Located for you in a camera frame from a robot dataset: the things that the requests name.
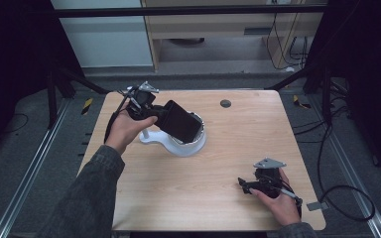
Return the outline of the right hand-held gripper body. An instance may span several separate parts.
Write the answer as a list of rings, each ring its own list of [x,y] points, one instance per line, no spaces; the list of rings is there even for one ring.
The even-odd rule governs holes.
[[[247,188],[257,189],[270,198],[276,198],[283,187],[279,168],[285,167],[283,162],[271,158],[265,158],[253,165],[255,168],[255,181],[249,181]]]

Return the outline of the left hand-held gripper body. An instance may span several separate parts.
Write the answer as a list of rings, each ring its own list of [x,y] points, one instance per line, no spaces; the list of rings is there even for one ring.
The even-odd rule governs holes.
[[[152,112],[153,102],[156,99],[155,94],[159,90],[153,87],[148,81],[141,85],[130,86],[126,96],[130,99],[126,110],[129,116],[134,120],[144,120],[151,116],[156,116]]]

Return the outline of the white bowl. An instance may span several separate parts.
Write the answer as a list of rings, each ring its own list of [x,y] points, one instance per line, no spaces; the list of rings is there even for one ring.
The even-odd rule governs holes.
[[[184,119],[177,120],[175,126],[176,131],[174,134],[171,134],[171,137],[180,145],[195,144],[204,133],[204,122],[194,112],[189,112]]]

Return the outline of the person's right hand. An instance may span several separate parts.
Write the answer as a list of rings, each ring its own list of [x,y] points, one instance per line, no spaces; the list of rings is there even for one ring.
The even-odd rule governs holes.
[[[294,199],[281,193],[276,198],[271,198],[260,190],[250,188],[249,191],[259,198],[259,200],[270,210],[276,221],[287,226],[301,222]]]

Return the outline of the person's left hand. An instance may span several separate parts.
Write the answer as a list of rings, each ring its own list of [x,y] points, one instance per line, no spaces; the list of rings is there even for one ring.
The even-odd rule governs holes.
[[[134,120],[127,111],[123,110],[114,120],[105,145],[122,155],[137,135],[142,130],[154,125],[157,120],[157,116],[150,116],[144,120]]]

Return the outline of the white stand with hook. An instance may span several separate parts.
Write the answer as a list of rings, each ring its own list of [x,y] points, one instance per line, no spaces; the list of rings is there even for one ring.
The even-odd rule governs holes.
[[[144,129],[140,135],[139,140],[142,144],[160,144],[162,145],[169,153],[178,156],[178,157],[190,157],[197,154],[205,145],[206,142],[206,133],[204,126],[204,133],[199,141],[191,145],[180,145],[175,142],[171,135],[159,131],[152,131],[149,129]]]

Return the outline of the yellow black tape piece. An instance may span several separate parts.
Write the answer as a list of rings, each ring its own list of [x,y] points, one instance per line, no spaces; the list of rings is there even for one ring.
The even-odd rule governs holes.
[[[84,102],[84,105],[81,110],[81,115],[86,115],[87,112],[89,111],[89,108],[92,104],[93,98],[87,98]]]
[[[294,105],[305,108],[305,109],[311,109],[312,108],[310,104],[302,103],[300,101],[300,98],[297,95],[293,95],[293,103],[294,103]]]

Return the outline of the grey tape strip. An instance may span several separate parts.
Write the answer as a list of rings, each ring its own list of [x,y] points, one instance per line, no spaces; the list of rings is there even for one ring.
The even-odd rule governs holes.
[[[326,202],[312,202],[307,204],[307,208],[309,211],[314,211],[314,210],[326,210],[329,209],[329,206]]]

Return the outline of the white cabinet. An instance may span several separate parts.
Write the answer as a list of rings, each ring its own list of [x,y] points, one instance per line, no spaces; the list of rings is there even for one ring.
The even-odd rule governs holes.
[[[135,8],[140,0],[51,0],[56,10]],[[81,67],[152,66],[143,17],[61,19]]]

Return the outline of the black metal stand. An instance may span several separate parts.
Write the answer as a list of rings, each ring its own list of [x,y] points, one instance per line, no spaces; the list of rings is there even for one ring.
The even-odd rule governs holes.
[[[265,87],[265,90],[279,91],[286,85],[291,84],[299,78],[305,77],[307,81],[304,85],[304,92],[307,94],[315,92],[321,86],[321,116],[327,125],[331,124],[330,112],[330,86],[331,68],[325,63],[314,62],[303,69],[291,74],[284,80]]]
[[[75,73],[65,67],[55,66],[53,64],[48,69],[46,78],[49,108],[49,129],[52,129],[58,121],[57,91],[62,94],[63,98],[73,98],[75,96],[75,89],[71,84],[72,81],[78,82],[98,94],[109,93],[109,90],[92,83],[84,76],[79,75],[78,73]]]

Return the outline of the wooden shelf unit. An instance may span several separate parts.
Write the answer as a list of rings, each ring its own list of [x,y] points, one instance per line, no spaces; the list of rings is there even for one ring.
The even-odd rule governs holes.
[[[140,0],[144,7],[324,4],[327,0]],[[149,38],[197,39],[261,36],[275,67],[290,63],[293,39],[313,37],[322,13],[147,16]]]

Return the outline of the black horizontal bar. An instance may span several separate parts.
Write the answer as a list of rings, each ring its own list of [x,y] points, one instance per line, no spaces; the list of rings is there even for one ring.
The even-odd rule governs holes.
[[[180,6],[145,8],[62,9],[49,14],[58,18],[87,17],[135,17],[135,16],[181,16],[224,14],[269,14],[269,13],[318,13],[327,9],[326,4],[290,5],[224,5],[224,6]]]

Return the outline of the aluminium rail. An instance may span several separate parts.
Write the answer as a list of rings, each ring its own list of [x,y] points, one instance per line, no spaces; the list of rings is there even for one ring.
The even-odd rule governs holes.
[[[15,220],[17,219],[36,177],[42,167],[45,158],[60,130],[67,111],[71,105],[71,99],[63,99],[61,108],[58,110],[55,124],[47,130],[35,156],[32,158],[23,178],[21,179],[9,205],[0,219],[0,238],[7,238]]]
[[[365,194],[369,194],[364,182],[357,174],[354,166],[345,153],[340,140],[334,132],[328,132],[328,142],[335,154],[336,160],[347,183],[350,186],[360,189]],[[367,200],[366,197],[360,194],[358,191],[355,191],[353,196],[355,197],[356,203],[359,206],[362,215],[364,217],[370,216],[370,219],[367,220],[367,224],[372,234],[375,238],[381,238],[381,214],[378,208],[371,200]]]

